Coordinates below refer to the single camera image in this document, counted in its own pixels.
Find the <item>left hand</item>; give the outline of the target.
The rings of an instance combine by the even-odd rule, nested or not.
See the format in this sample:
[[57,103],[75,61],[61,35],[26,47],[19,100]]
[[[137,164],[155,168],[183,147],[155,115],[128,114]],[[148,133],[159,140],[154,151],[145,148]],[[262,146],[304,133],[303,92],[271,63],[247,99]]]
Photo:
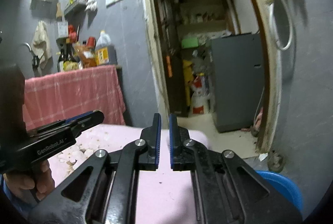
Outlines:
[[55,188],[48,160],[40,163],[39,171],[32,178],[26,174],[9,173],[4,174],[4,180],[12,194],[32,205],[36,200],[44,199]]

